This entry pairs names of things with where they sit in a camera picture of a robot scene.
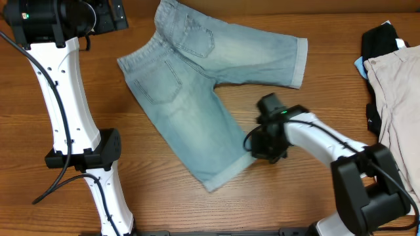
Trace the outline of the light blue denim shorts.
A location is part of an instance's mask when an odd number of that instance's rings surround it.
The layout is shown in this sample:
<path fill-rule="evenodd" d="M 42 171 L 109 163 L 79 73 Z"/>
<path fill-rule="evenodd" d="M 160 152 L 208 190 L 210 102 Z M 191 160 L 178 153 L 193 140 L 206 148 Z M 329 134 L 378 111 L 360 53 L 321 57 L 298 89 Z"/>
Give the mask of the light blue denim shorts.
<path fill-rule="evenodd" d="M 175 155 L 207 191 L 215 191 L 254 162 L 243 148 L 244 131 L 215 86 L 297 89 L 308 41 L 229 24 L 172 0 L 159 4 L 154 23 L 152 38 L 117 62 Z"/>

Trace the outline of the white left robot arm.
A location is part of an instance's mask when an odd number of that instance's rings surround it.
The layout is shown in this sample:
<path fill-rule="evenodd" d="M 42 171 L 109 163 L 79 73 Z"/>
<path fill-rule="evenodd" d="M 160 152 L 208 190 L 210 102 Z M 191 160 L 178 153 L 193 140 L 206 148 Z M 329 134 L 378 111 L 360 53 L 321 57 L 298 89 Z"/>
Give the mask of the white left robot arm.
<path fill-rule="evenodd" d="M 122 0 L 8 0 L 8 42 L 31 63 L 53 131 L 49 168 L 74 167 L 86 181 L 100 217 L 101 235 L 135 235 L 119 180 L 121 136 L 96 127 L 79 66 L 79 40 L 128 28 Z"/>

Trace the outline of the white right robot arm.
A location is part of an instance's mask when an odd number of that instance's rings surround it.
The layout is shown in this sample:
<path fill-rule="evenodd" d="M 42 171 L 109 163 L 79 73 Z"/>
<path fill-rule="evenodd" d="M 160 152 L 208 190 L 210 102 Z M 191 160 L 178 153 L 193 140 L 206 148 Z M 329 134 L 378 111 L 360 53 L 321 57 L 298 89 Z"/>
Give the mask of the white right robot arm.
<path fill-rule="evenodd" d="M 391 227 L 389 222 L 419 209 L 405 190 L 389 148 L 354 141 L 330 128 L 301 105 L 285 107 L 274 93 L 257 107 L 258 127 L 243 141 L 257 159 L 274 164 L 297 146 L 331 169 L 336 212 L 308 227 L 284 228 L 280 235 L 373 235 L 419 225 Z"/>

